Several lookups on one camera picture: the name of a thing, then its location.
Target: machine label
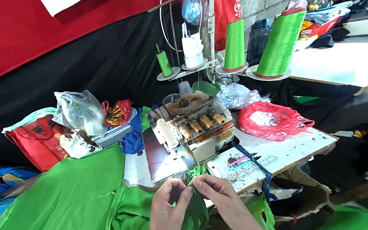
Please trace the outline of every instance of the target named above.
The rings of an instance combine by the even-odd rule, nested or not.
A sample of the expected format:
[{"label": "machine label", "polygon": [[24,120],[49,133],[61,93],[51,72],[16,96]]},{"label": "machine label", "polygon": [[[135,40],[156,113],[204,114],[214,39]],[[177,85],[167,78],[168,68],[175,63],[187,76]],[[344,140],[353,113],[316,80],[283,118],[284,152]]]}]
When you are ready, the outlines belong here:
[{"label": "machine label", "polygon": [[205,134],[205,135],[202,135],[202,136],[200,136],[200,137],[197,137],[197,138],[195,139],[195,141],[196,141],[196,142],[201,142],[201,141],[203,141],[203,140],[205,140],[205,139],[208,139],[208,138],[213,137],[213,136],[215,136],[215,135],[217,135],[217,134],[220,134],[220,133],[222,133],[223,131],[225,131],[226,129],[228,129],[229,127],[231,127],[231,125],[232,125],[232,122],[228,122],[228,123],[226,123],[225,125],[223,125],[221,128],[218,128],[218,129],[216,129],[216,130],[211,131],[210,133],[207,133],[207,134]]},{"label": "machine label", "polygon": [[219,134],[217,137],[216,137],[216,141],[217,143],[220,143],[221,141],[229,138],[230,136],[232,136],[232,134],[234,133],[234,129],[231,128],[231,129],[228,129],[227,131],[225,131],[224,133],[221,133]]}]

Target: sewing machine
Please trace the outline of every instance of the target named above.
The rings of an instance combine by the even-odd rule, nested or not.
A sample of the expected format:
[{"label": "sewing machine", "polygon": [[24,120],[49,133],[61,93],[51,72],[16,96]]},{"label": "sewing machine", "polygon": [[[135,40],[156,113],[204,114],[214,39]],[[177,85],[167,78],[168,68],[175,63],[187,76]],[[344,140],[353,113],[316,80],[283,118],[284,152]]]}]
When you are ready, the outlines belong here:
[{"label": "sewing machine", "polygon": [[195,164],[215,158],[234,138],[235,121],[227,108],[201,91],[183,95],[147,113],[143,132],[151,180],[184,179]]}]

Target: white table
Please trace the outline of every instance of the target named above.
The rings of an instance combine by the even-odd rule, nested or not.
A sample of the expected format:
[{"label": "white table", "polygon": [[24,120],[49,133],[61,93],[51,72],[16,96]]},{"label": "white table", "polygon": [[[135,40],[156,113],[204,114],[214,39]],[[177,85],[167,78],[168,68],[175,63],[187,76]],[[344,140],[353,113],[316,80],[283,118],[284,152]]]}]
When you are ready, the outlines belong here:
[{"label": "white table", "polygon": [[[300,133],[295,136],[289,136],[283,142],[269,141],[262,138],[250,136],[235,128],[234,134],[240,140],[240,144],[249,153],[258,153],[261,156],[258,160],[273,175],[282,173],[285,170],[306,161],[316,154],[324,154],[331,151],[335,147],[338,140],[329,134],[323,133],[317,129],[310,128],[312,133]],[[256,168],[248,168],[243,172],[250,174],[247,181],[232,180],[233,186],[238,193],[248,190],[255,186],[256,183],[264,179],[264,174]],[[141,186],[148,190],[156,190],[158,186],[150,179],[146,154],[141,156],[137,154],[125,156],[124,179],[123,184],[126,186]]]},{"label": "white table", "polygon": [[332,48],[294,52],[291,78],[368,89],[368,37],[348,38]]}]

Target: green thread cone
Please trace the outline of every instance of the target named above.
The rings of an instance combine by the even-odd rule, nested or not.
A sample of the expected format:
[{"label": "green thread cone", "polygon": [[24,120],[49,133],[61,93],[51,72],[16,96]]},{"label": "green thread cone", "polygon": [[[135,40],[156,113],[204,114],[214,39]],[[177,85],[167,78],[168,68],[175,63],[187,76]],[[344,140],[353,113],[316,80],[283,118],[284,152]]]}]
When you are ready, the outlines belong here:
[{"label": "green thread cone", "polygon": [[227,25],[224,70],[236,71],[245,64],[244,19]]},{"label": "green thread cone", "polygon": [[168,58],[164,50],[160,50],[160,52],[157,54],[157,60],[159,61],[163,76],[170,76],[173,73],[173,71],[171,69],[170,63],[168,62]]},{"label": "green thread cone", "polygon": [[306,11],[301,11],[276,18],[256,70],[258,75],[282,76],[286,73],[305,15]]}]

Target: hand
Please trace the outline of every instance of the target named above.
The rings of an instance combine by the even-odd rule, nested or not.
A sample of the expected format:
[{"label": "hand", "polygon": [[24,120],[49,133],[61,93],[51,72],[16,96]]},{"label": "hand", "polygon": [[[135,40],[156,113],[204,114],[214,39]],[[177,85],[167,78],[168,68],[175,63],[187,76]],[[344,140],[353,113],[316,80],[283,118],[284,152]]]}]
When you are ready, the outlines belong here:
[{"label": "hand", "polygon": [[194,177],[189,185],[194,185],[214,203],[222,219],[232,230],[262,229],[228,180],[202,174]]},{"label": "hand", "polygon": [[169,178],[164,182],[151,202],[150,230],[180,230],[192,195],[193,188],[180,179]]}]

